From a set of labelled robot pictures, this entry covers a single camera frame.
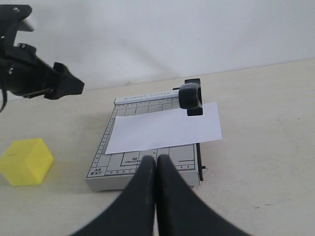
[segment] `white paper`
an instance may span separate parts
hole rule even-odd
[[[143,151],[222,139],[218,105],[203,104],[202,116],[184,109],[116,117],[105,154]]]

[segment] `yellow cube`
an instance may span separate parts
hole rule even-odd
[[[12,186],[41,184],[53,161],[42,139],[17,140],[0,157],[0,172]]]

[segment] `white table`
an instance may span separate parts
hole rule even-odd
[[[253,235],[313,236],[315,60],[200,78],[203,101],[218,102],[223,140],[202,144],[208,170],[194,191]],[[39,186],[11,187],[0,177],[0,235],[68,235],[108,207],[120,192],[92,192],[84,178],[114,98],[183,82],[9,102],[0,115],[0,153],[14,140],[43,138],[55,162]]]

